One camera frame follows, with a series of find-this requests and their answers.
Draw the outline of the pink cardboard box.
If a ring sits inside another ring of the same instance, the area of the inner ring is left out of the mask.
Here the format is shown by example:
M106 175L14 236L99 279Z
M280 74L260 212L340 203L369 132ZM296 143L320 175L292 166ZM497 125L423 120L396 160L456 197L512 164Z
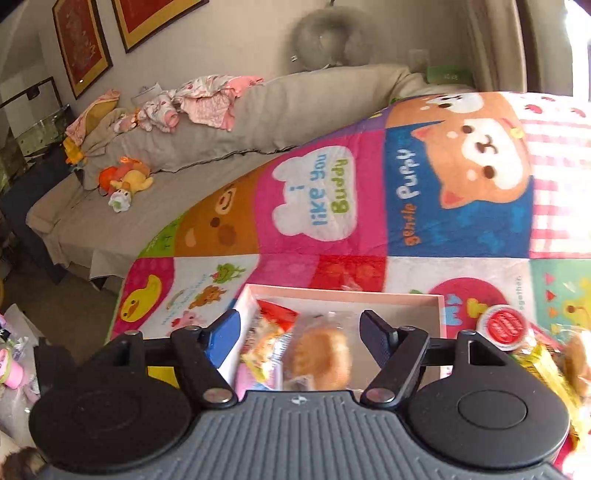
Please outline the pink cardboard box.
M315 388L310 374L293 372L294 354L298 340L315 328L332 328L342 331L349 347L351 368L346 388L360 393L370 383L380 367L362 342L360 317L363 311L372 310L393 327L415 326L433 337L445 334L444 298L439 295L393 294L360 291L313 290L246 285L235 302L240 315L242 332L235 347L218 368L222 377L239 391L250 386L252 376L239 365L242 345L252 322L259 316L259 300L287 307L297 312L294 333L287 351L280 357L280 365L273 370L269 385L273 390L304 391Z

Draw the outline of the red orange snack packet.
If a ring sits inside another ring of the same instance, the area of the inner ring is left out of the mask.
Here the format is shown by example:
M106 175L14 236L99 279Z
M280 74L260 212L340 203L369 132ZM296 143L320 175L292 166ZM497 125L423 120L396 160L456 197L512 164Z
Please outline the red orange snack packet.
M257 382L263 383L270 380L287 351L298 313L267 300L257 300L256 304L256 317L250 322L240 361Z

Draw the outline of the round pastry snack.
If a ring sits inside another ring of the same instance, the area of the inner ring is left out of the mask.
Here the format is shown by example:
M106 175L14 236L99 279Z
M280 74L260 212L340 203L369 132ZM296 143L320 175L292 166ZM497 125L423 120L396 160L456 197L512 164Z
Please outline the round pastry snack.
M355 327L353 314L345 311L298 318L283 355L283 389L346 390L352 377Z

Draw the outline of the red lidded jelly cup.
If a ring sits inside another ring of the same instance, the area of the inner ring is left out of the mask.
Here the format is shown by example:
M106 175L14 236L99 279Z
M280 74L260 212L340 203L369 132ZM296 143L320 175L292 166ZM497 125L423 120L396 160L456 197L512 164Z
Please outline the red lidded jelly cup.
M514 352L527 343L530 324L523 314L510 305L489 307L478 319L476 331L498 349Z

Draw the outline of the yellow snack packet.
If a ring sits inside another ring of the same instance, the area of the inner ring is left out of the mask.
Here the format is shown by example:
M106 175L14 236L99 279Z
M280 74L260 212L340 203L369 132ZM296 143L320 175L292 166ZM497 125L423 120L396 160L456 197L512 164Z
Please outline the yellow snack packet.
M554 362L550 351L541 343L529 350L512 354L527 371L547 385L565 404L570 417L570 436L574 450L590 448L590 406L576 393Z

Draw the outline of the beige bed sheet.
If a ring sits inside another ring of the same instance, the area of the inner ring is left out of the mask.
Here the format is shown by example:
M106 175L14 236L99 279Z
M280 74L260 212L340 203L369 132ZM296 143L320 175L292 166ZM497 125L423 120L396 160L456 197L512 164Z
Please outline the beige bed sheet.
M159 172L130 209L116 213L98 191L71 174L28 211L26 224L43 241L51 262L90 280L123 279L140 252L164 227L201 199L270 161L259 153L232 155L175 173Z

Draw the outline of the wrapped pastry on blanket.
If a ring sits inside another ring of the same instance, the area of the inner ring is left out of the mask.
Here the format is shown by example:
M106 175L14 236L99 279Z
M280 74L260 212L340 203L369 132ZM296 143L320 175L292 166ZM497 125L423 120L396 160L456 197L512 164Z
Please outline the wrapped pastry on blanket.
M552 333L561 345L564 373L574 391L590 399L590 331L578 326L555 324Z

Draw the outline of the colourful cartoon patchwork blanket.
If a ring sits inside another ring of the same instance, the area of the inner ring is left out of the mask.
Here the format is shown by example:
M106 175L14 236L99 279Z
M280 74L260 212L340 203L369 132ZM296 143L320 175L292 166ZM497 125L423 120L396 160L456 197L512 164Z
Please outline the colourful cartoon patchwork blanket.
M589 162L587 106L465 93L399 101L220 187L133 262L96 371L60 391L72 422L101 408L98 443L50 454L41 477L560 478L565 404L476 325L499 304L531 324L530 262L589 256L587 213L560 202L587 193ZM398 408L273 390L242 362L235 406L194 408L170 335L211 325L249 284L439 295L445 334Z

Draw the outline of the orange yellow plush toy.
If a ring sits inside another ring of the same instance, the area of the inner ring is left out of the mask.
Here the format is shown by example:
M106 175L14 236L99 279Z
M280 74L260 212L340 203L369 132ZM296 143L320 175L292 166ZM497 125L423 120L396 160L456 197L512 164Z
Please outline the orange yellow plush toy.
M140 160L121 157L117 166L103 169L98 177L99 189L115 213L129 210L136 193L149 189L154 182L150 168Z

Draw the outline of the pink baby clothes pile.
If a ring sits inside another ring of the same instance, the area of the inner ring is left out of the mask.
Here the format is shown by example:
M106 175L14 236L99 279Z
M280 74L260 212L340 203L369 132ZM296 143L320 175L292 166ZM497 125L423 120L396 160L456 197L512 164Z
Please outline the pink baby clothes pile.
M214 129L231 131L235 126L235 102L249 88L263 84L257 76L208 75L165 90L143 103L133 114L121 117L113 131L126 133L134 128L173 133L180 120Z

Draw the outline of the red framed picture left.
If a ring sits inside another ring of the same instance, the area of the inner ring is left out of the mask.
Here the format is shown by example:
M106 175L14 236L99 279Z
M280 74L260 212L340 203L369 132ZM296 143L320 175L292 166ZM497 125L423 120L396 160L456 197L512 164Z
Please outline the red framed picture left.
M52 17L69 85L78 99L112 67L95 0L57 0Z

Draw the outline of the red framed picture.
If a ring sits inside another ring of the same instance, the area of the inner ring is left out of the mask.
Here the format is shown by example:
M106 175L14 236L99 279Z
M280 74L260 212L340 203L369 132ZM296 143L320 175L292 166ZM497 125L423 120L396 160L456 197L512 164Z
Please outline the red framed picture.
M126 53L208 0L112 0Z
M78 99L112 67L95 0L57 0L52 17L69 85Z

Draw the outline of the grey neck pillow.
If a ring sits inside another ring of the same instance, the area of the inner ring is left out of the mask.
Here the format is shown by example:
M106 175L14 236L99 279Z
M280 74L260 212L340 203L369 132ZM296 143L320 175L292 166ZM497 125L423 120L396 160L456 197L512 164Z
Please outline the grey neck pillow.
M291 61L307 71L367 65L374 57L375 37L366 13L331 1L294 25Z

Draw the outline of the red framed picture right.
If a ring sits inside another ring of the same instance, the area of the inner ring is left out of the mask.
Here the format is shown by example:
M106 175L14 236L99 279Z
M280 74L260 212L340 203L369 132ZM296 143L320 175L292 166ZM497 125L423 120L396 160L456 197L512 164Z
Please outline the red framed picture right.
M126 53L208 0L112 0Z

